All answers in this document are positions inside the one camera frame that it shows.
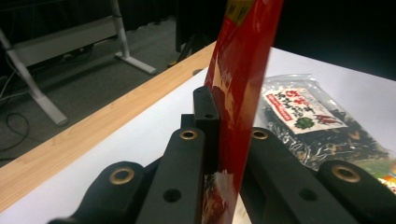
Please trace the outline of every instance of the white metal leg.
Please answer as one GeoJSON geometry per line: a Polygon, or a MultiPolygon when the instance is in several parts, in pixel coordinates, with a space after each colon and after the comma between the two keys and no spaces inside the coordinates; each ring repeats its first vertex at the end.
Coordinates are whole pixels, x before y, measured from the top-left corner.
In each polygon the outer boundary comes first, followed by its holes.
{"type": "Polygon", "coordinates": [[[30,95],[35,99],[37,104],[44,110],[44,112],[52,119],[56,125],[64,125],[67,122],[67,117],[53,104],[53,102],[37,87],[32,75],[27,70],[25,65],[21,62],[15,49],[13,49],[8,42],[6,36],[0,28],[0,41],[16,68],[19,71],[20,77],[26,82],[30,91],[30,95]]]}
{"type": "Polygon", "coordinates": [[[111,8],[113,11],[113,21],[114,21],[114,26],[116,27],[117,35],[118,35],[118,40],[120,41],[121,44],[121,52],[118,52],[116,54],[116,57],[125,61],[126,63],[129,63],[149,74],[155,74],[157,70],[153,67],[151,67],[148,64],[142,63],[138,61],[135,58],[132,58],[130,53],[129,53],[129,47],[128,47],[128,42],[126,39],[126,34],[125,34],[125,28],[123,26],[122,22],[122,16],[120,13],[120,6],[118,0],[110,0],[111,3],[111,8]]]}

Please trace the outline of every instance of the dark food contents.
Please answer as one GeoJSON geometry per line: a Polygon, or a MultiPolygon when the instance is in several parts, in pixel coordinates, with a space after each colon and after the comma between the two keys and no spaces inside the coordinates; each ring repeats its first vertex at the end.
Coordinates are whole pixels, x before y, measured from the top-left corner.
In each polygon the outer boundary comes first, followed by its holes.
{"type": "Polygon", "coordinates": [[[388,159],[388,152],[347,113],[330,111],[348,127],[294,134],[268,107],[264,108],[266,126],[305,166],[317,170],[328,160],[373,161],[388,159]]]}

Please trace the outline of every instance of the wooden table edge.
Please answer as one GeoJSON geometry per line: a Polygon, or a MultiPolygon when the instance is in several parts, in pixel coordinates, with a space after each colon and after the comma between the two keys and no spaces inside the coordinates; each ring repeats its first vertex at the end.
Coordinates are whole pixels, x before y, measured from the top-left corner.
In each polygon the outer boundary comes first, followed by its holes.
{"type": "Polygon", "coordinates": [[[186,82],[194,70],[208,67],[214,47],[215,43],[196,52],[0,168],[0,212],[186,82]]]}

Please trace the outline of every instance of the black plastic part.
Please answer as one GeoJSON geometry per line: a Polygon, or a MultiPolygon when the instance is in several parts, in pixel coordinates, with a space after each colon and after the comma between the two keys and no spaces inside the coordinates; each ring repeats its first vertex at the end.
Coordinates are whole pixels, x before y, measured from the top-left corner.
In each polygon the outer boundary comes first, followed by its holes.
{"type": "MultiPolygon", "coordinates": [[[[253,133],[247,169],[266,200],[253,223],[358,223],[274,134],[261,128],[253,133]]],[[[254,207],[256,197],[243,200],[254,207]]]]}
{"type": "Polygon", "coordinates": [[[144,200],[139,190],[145,170],[134,162],[108,166],[88,188],[78,210],[50,224],[133,223],[144,200]]]}
{"type": "Polygon", "coordinates": [[[194,114],[181,116],[181,127],[195,127],[206,136],[205,142],[205,174],[211,175],[218,170],[219,160],[219,112],[216,108],[212,92],[207,86],[193,92],[194,114]]]}
{"type": "Polygon", "coordinates": [[[136,223],[201,223],[205,134],[175,131],[136,223]]]}
{"type": "Polygon", "coordinates": [[[396,197],[360,167],[325,161],[317,178],[359,223],[396,222],[396,197]]]}

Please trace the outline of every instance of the clear plastic bag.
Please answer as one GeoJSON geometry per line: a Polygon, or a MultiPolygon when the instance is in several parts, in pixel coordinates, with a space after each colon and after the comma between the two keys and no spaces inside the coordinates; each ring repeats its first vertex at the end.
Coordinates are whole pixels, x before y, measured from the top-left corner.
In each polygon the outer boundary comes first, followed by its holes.
{"type": "Polygon", "coordinates": [[[258,115],[264,128],[313,170],[328,160],[389,159],[388,152],[309,75],[268,77],[258,115]]]}

